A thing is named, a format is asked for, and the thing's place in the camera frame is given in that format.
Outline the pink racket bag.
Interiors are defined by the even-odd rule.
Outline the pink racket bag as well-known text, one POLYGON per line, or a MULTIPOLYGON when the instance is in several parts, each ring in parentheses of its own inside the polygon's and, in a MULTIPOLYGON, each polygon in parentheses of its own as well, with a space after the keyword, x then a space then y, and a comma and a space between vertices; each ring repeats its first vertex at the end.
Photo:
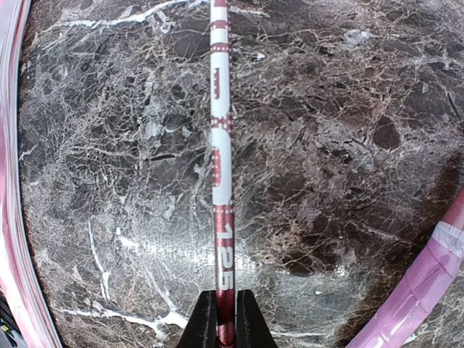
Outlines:
POLYGON ((22 217, 17 130, 20 51, 29 1, 1 2, 1 292, 27 347, 60 347, 22 217))

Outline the red badminton racket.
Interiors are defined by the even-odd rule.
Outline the red badminton racket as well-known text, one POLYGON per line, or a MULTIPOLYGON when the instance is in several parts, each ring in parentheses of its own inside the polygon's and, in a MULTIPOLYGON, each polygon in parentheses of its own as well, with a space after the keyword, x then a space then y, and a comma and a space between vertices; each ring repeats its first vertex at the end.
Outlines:
POLYGON ((376 314, 348 347, 401 347, 444 296, 463 262, 463 192, 376 314))
POLYGON ((229 2, 210 2, 212 211, 215 235, 217 340, 235 343, 234 211, 229 2))

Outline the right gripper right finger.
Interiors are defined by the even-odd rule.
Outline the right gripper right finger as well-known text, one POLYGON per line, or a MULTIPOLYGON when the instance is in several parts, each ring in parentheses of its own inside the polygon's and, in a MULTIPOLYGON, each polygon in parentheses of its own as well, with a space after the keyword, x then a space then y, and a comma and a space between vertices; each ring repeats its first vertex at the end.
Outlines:
POLYGON ((237 295, 236 347, 277 348, 251 290, 237 295))

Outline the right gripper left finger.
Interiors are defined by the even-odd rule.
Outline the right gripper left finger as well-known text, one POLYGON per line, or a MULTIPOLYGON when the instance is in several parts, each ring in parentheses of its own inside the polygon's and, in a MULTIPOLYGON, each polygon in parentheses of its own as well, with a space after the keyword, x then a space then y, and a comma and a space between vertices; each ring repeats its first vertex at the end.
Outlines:
POLYGON ((203 291, 176 348, 216 348, 217 302, 215 291, 203 291))

